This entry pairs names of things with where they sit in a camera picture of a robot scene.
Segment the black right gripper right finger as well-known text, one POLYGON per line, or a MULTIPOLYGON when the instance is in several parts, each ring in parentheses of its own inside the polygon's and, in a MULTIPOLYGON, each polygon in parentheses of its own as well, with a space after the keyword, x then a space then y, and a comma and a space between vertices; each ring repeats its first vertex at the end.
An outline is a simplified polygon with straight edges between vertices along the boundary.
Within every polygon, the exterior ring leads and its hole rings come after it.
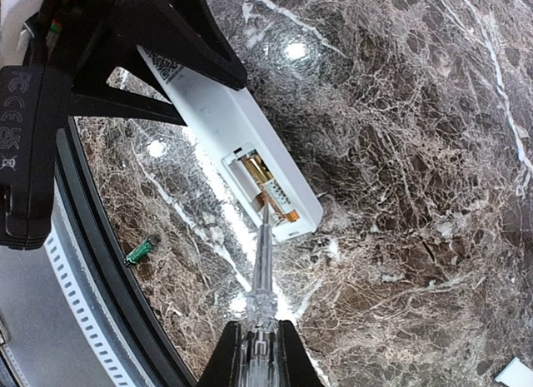
POLYGON ((278 329, 280 386, 323 387, 295 326, 280 320, 278 329))

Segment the white remote control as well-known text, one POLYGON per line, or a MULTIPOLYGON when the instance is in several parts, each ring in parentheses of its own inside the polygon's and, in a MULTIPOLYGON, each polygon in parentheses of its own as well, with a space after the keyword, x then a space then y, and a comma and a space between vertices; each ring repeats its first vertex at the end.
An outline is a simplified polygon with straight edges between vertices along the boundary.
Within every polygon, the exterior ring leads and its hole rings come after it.
POLYGON ((323 208, 250 92, 226 87, 155 52, 138 51, 253 222, 262 223, 268 203, 239 158, 257 151, 300 216, 294 223, 277 223, 268 204, 276 240, 316 231, 323 208))

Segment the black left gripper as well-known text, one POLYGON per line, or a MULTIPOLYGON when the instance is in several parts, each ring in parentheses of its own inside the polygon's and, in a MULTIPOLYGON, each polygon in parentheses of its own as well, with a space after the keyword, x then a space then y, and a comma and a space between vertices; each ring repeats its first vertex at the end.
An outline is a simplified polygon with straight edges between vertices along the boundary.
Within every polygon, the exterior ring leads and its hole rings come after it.
POLYGON ((206 0, 42 0, 24 29, 24 81, 32 92, 71 92, 71 116, 186 125, 172 104, 109 86, 118 67, 114 32, 227 87, 247 84, 206 0))

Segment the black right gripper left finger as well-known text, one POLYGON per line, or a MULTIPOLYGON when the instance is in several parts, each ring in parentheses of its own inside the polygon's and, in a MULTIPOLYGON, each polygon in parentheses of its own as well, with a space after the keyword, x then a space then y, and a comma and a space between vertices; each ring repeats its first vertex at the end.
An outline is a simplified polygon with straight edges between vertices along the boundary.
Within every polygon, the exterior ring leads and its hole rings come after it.
POLYGON ((230 321, 212 352, 197 387, 235 387, 238 382, 242 345, 242 329, 238 321, 230 321))

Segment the green AAA battery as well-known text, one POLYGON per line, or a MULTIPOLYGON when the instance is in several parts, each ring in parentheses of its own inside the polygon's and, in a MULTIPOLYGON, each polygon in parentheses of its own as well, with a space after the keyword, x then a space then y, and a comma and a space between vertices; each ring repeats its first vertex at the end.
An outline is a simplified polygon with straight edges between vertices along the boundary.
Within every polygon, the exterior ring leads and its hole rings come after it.
POLYGON ((131 250, 123 258, 123 264, 128 268, 137 265, 145 256, 147 256, 151 251, 153 251, 159 245, 160 242, 161 238, 159 235, 149 235, 143 240, 141 244, 131 250))

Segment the white battery cover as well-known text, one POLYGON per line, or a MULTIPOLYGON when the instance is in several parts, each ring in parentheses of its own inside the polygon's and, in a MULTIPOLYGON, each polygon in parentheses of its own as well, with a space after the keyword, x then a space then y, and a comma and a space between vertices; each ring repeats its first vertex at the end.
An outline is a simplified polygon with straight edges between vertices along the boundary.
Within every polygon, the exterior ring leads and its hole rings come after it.
POLYGON ((495 382, 507 387, 533 387, 533 370, 515 357, 495 377, 495 382))

